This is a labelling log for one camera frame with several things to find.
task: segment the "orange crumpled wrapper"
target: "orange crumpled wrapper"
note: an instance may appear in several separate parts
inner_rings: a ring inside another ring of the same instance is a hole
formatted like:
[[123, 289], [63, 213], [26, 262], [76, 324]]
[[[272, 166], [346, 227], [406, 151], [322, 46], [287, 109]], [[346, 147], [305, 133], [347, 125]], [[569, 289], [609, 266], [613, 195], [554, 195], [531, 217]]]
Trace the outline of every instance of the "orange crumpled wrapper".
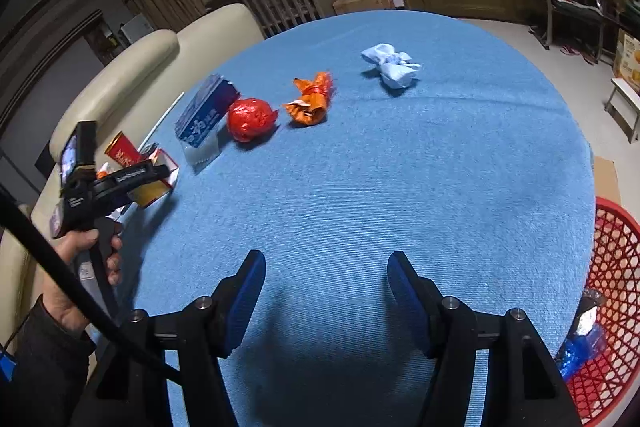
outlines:
[[320, 123], [329, 108], [334, 81], [331, 73], [321, 71], [316, 74], [313, 82], [302, 78], [294, 78], [293, 83], [302, 94], [293, 102], [285, 103], [282, 107], [289, 113], [293, 121], [304, 125]]

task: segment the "blue box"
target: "blue box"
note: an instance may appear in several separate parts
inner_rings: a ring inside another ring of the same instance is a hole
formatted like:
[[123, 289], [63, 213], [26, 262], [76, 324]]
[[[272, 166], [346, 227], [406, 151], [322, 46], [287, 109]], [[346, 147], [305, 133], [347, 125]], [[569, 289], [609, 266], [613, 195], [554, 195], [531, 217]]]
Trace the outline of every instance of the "blue box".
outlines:
[[210, 74], [175, 123], [175, 136], [199, 147], [239, 97], [240, 93], [228, 80], [220, 74]]

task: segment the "red basket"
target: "red basket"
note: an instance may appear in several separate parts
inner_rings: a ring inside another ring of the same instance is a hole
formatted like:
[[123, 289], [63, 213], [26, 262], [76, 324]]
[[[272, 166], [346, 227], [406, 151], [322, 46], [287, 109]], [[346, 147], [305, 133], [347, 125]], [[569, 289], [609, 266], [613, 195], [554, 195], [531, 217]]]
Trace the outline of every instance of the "red basket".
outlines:
[[567, 382], [583, 425], [596, 426], [640, 370], [640, 226], [612, 201], [596, 198], [593, 253], [585, 285], [604, 294], [597, 321], [606, 349]]

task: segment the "small white bench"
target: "small white bench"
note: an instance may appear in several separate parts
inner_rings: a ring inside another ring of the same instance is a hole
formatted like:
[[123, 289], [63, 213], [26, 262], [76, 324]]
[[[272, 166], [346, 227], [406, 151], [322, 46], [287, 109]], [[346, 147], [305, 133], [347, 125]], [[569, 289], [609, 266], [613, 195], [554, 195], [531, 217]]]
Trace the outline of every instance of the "small white bench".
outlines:
[[631, 127], [631, 134], [629, 135], [629, 143], [633, 143], [634, 140], [638, 139], [638, 131], [640, 130], [640, 96], [626, 83], [624, 78], [612, 78], [611, 83], [613, 84], [613, 91], [611, 92], [609, 100], [607, 100], [607, 103], [604, 105], [604, 110], [607, 112], [610, 111], [612, 107], [611, 100], [616, 92], [623, 96], [636, 112], [636, 121]]

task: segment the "red and yellow box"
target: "red and yellow box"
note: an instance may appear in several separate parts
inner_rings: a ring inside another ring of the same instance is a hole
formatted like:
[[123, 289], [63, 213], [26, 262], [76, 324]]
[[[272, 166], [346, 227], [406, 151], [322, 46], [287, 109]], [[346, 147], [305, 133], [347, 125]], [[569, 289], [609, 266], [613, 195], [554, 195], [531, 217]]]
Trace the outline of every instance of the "red and yellow box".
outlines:
[[167, 165], [169, 177], [164, 180], [142, 185], [129, 193], [138, 206], [148, 207], [174, 188], [178, 179], [178, 164], [164, 150], [156, 148], [148, 157], [143, 157], [122, 131], [116, 134], [104, 153], [122, 167], [129, 167], [144, 160], [151, 160], [153, 165]]

